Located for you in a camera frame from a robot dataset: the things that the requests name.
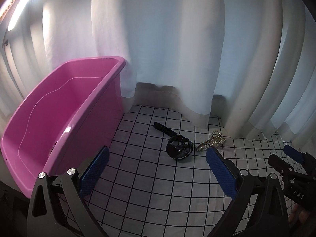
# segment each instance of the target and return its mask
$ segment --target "silver screw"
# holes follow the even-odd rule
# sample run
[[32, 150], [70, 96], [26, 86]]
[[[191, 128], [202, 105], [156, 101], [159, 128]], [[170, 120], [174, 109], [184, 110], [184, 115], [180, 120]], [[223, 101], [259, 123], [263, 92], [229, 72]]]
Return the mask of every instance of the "silver screw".
[[277, 178], [277, 175], [274, 174], [274, 173], [271, 173], [270, 177], [271, 177], [272, 179], [276, 179], [276, 178]]
[[246, 169], [240, 170], [241, 175], [248, 175], [248, 171]]
[[74, 168], [70, 168], [70, 169], [68, 169], [67, 174], [73, 175], [75, 172], [76, 172], [76, 170]]
[[44, 176], [45, 176], [45, 173], [44, 173], [44, 172], [42, 172], [42, 173], [39, 174], [39, 178], [40, 178], [40, 179], [44, 178]]

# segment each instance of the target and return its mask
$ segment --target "blue gripper pad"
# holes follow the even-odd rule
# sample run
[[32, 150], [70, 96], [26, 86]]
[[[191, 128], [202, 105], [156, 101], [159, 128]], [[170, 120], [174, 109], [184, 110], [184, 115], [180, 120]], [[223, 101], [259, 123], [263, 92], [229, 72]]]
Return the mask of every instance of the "blue gripper pad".
[[220, 158], [216, 151], [211, 147], [207, 149], [206, 161], [213, 171], [219, 185], [223, 189], [223, 192], [234, 200], [237, 195], [236, 179], [227, 168], [222, 158]]
[[294, 148], [292, 148], [289, 145], [285, 145], [284, 146], [283, 152], [287, 156], [289, 156], [291, 159], [295, 160], [297, 163], [303, 163], [304, 162], [303, 154], [300, 153], [299, 151], [295, 150]]
[[105, 166], [109, 162], [110, 152], [108, 147], [104, 147], [96, 155], [90, 165], [87, 167], [86, 171], [82, 174], [80, 178], [80, 190], [79, 195], [84, 198], [90, 195], [100, 178]]

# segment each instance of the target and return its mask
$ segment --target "pink bin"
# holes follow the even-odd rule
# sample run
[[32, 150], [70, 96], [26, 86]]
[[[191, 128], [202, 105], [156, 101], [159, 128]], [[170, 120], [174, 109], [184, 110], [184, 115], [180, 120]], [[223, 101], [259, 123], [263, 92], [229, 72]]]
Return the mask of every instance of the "pink bin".
[[123, 116], [121, 57], [68, 61], [25, 98], [9, 121], [1, 151], [30, 198], [38, 174], [63, 174], [110, 146]]

